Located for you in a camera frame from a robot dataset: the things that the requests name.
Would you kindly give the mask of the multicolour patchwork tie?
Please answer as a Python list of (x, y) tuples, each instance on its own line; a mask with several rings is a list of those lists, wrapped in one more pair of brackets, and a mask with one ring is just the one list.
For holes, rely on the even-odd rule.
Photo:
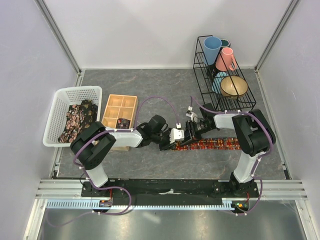
[(177, 145), (174, 151), (188, 150), (241, 150), (238, 139), (235, 137), (218, 137), (198, 140), (187, 145)]

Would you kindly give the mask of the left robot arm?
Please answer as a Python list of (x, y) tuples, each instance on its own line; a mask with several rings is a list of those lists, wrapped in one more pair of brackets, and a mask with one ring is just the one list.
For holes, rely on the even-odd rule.
[(110, 185), (102, 161), (112, 148), (142, 148), (155, 143), (160, 150), (171, 150), (184, 137), (181, 124), (170, 128), (166, 120), (156, 114), (149, 122), (128, 129), (106, 127), (96, 121), (70, 144), (70, 149), (74, 153), (74, 160), (79, 161), (77, 165), (91, 181), (92, 191), (104, 197), (109, 193)]

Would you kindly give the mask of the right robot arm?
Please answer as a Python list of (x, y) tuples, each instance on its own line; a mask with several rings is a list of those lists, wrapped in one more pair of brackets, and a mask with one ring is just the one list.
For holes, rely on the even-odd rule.
[(259, 162), (272, 151), (276, 137), (260, 109), (218, 112), (209, 109), (211, 106), (200, 106), (202, 118), (191, 116), (192, 107), (188, 108), (190, 120), (185, 124), (184, 140), (178, 146), (198, 145), (202, 135), (212, 130), (234, 130), (241, 154), (237, 167), (230, 175), (229, 191), (233, 196), (240, 197), (254, 187)]

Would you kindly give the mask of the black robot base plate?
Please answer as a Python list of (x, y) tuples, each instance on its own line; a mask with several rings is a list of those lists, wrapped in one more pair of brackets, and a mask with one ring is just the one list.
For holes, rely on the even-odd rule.
[(106, 187), (122, 187), (133, 201), (160, 203), (217, 203), (223, 198), (257, 198), (257, 183), (237, 184), (216, 179), (121, 179), (112, 178)]

